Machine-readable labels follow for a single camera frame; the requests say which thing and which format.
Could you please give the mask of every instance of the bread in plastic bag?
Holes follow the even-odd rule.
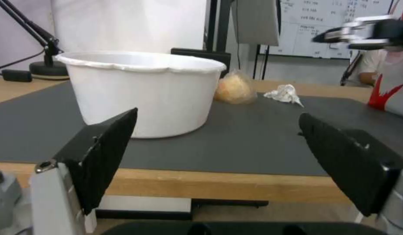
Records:
[[[215,92],[215,100],[231,104],[246,104],[256,98],[257,92],[254,89],[252,79],[240,70],[234,70],[219,80]]]

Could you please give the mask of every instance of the red logo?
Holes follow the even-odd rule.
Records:
[[[385,106],[390,97],[392,97],[396,92],[398,92],[402,87],[402,85],[396,86],[388,92],[384,94],[380,93],[380,84],[382,83],[383,74],[380,74],[379,79],[376,81],[376,85],[373,88],[373,92],[370,96],[370,100],[368,101],[368,105],[378,109],[385,110]]]

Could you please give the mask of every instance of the white plastic basin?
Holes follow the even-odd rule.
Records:
[[[137,107],[137,138],[202,126],[226,68],[215,60],[142,52],[67,52],[56,58],[67,65],[87,125]]]

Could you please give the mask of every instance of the gray table mat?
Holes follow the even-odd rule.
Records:
[[[305,111],[339,127],[366,130],[403,156],[403,117],[349,99],[301,100],[304,109],[262,96],[247,105],[213,102],[206,124],[192,133],[132,139],[121,167],[324,176],[297,135]],[[69,82],[2,102],[0,162],[50,159],[84,125]]]

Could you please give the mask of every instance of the bowl rim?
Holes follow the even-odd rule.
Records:
[[[72,58],[76,55],[139,55],[139,56],[157,56],[157,57],[186,57],[194,61],[203,61],[213,64],[209,68],[185,68],[178,66],[140,66],[131,64],[117,64],[117,63],[106,63],[97,61],[85,61],[76,58]],[[79,66],[79,67],[93,67],[99,69],[108,70],[124,70],[124,71],[134,71],[134,72],[166,72],[171,71],[175,73],[212,73],[212,72],[222,72],[226,70],[226,65],[219,61],[207,58],[199,58],[189,55],[172,55],[164,53],[153,53],[153,52],[127,52],[127,51],[83,51],[83,52],[64,52],[56,55],[55,58],[67,65]]]

